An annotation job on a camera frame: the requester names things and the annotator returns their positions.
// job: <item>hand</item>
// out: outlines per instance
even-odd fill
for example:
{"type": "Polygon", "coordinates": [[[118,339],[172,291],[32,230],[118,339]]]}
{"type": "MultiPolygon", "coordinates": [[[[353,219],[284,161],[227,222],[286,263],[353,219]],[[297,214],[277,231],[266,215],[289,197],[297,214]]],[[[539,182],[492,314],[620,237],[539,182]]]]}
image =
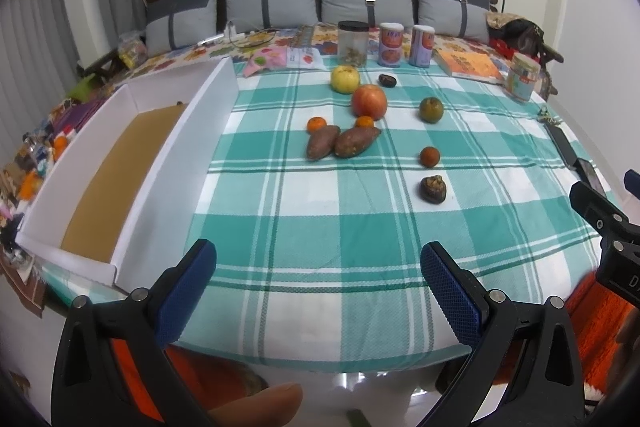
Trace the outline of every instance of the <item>hand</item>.
{"type": "Polygon", "coordinates": [[[615,390],[626,373],[626,368],[632,356],[640,354],[640,310],[633,308],[626,316],[624,324],[616,336],[620,344],[613,356],[609,374],[607,376],[607,394],[615,390]]]}
{"type": "Polygon", "coordinates": [[[302,388],[296,383],[269,387],[209,411],[222,427],[282,427],[296,415],[302,388]]]}

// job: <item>sweet potato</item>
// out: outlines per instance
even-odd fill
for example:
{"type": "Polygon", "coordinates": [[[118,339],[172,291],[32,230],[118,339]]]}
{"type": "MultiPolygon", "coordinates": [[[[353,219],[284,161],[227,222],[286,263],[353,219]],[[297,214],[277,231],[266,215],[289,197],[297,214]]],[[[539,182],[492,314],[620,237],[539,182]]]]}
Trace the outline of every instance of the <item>sweet potato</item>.
{"type": "Polygon", "coordinates": [[[377,127],[354,127],[346,130],[335,141],[334,152],[338,158],[353,158],[369,146],[380,135],[377,127]]]}
{"type": "Polygon", "coordinates": [[[315,162],[327,156],[334,149],[339,134],[340,128],[337,125],[325,125],[313,131],[306,146],[306,158],[315,162]]]}

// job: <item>can label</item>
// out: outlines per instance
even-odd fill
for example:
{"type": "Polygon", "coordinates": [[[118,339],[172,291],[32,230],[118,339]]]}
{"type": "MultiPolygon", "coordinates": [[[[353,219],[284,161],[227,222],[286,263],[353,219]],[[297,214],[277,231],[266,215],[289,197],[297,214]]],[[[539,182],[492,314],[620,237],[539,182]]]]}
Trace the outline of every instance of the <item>can label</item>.
{"type": "Polygon", "coordinates": [[[435,35],[423,32],[414,28],[411,33],[411,52],[409,54],[409,64],[418,68],[428,68],[431,64],[431,54],[433,53],[433,40],[435,35]]]}
{"type": "Polygon", "coordinates": [[[380,28],[378,43],[378,64],[397,68],[402,58],[402,32],[380,28]]]}
{"type": "Polygon", "coordinates": [[[507,74],[504,89],[513,96],[513,98],[522,102],[528,102],[537,80],[537,73],[527,70],[519,64],[512,64],[507,74]]]}

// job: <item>red apple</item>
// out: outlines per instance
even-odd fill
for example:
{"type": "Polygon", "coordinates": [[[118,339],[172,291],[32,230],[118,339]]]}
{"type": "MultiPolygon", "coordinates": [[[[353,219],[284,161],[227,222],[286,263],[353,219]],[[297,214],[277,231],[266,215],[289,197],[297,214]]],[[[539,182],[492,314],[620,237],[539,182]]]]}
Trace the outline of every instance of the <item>red apple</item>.
{"type": "Polygon", "coordinates": [[[386,95],[378,86],[360,86],[351,97],[351,108],[356,116],[370,116],[380,120],[386,113],[386,95]]]}

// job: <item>black lid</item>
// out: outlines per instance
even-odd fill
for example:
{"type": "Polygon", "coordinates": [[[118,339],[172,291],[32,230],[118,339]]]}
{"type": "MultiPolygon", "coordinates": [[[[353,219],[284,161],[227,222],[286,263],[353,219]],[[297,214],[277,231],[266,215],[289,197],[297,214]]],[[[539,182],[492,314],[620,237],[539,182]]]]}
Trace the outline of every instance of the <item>black lid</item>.
{"type": "Polygon", "coordinates": [[[340,21],[338,22],[338,29],[348,32],[368,32],[369,25],[360,21],[340,21]]]}

